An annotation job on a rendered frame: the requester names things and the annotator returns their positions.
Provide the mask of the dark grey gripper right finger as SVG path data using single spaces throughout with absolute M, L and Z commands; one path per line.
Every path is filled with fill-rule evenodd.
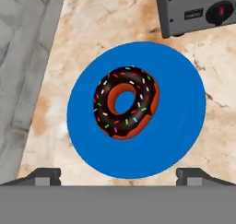
M 234 183 L 212 177 L 200 168 L 178 168 L 176 176 L 176 185 L 178 186 L 211 186 L 218 184 L 234 186 Z

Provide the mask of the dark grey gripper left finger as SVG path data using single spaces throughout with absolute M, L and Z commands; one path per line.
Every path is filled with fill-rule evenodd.
M 37 168 L 26 177 L 18 178 L 14 181 L 4 183 L 8 185 L 27 185 L 27 186 L 60 186 L 60 168 Z

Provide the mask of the blue round plate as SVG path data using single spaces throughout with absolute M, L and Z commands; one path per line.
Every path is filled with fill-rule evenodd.
M 159 106 L 137 136 L 118 140 L 98 127 L 93 97 L 99 81 L 119 66 L 135 65 L 159 83 Z M 122 179 L 167 170 L 194 144 L 206 113 L 203 82 L 192 63 L 169 46 L 129 42 L 97 57 L 79 76 L 67 106 L 67 128 L 78 155 L 93 169 Z

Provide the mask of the chocolate sprinkled donut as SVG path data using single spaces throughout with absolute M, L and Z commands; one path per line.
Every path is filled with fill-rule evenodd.
M 132 105 L 123 113 L 115 109 L 117 98 L 134 94 Z M 113 69 L 96 87 L 93 113 L 98 127 L 114 139 L 137 136 L 151 121 L 159 105 L 159 84 L 144 69 L 124 66 Z

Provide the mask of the grey toaster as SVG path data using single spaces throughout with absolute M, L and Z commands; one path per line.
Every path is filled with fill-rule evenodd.
M 164 39 L 236 24 L 236 0 L 157 0 Z

